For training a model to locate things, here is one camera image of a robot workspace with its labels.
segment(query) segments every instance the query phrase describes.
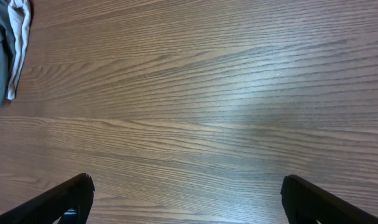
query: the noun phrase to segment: gray cloth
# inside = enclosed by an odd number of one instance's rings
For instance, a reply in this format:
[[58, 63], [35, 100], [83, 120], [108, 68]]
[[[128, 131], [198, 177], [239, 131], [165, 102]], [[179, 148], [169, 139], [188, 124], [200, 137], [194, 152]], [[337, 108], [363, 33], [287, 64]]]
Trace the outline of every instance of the gray cloth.
[[0, 0], [0, 106], [4, 101], [15, 57], [15, 38], [9, 22], [8, 5]]

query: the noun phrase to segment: white cloth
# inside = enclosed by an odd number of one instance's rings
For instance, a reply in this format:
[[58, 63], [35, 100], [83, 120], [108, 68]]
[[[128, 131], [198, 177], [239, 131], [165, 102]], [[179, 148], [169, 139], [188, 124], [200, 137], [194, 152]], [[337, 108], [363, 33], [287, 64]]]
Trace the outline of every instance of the white cloth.
[[13, 100], [16, 97], [16, 86], [21, 76], [29, 41], [31, 20], [29, 0], [11, 0], [8, 5], [8, 14], [15, 36], [16, 56], [8, 83], [7, 99]]

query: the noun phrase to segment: cloth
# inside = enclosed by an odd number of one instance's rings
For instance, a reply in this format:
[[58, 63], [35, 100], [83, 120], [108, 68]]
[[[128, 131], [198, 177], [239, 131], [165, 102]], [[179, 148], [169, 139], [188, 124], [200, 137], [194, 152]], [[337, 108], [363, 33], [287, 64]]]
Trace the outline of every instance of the cloth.
[[8, 5], [9, 20], [14, 31], [16, 57], [8, 83], [7, 99], [16, 97], [16, 87], [21, 76], [30, 32], [29, 0], [11, 0]]
[[15, 60], [15, 38], [8, 16], [8, 5], [0, 0], [0, 106], [6, 95], [9, 71]]

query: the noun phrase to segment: wood grain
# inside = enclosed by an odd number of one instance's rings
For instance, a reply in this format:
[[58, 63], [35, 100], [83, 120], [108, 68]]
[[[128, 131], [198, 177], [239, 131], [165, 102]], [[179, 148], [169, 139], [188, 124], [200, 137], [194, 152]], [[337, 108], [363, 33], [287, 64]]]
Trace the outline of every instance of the wood grain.
[[0, 213], [87, 172], [94, 223], [286, 223], [288, 174], [378, 216], [378, 0], [33, 3]]

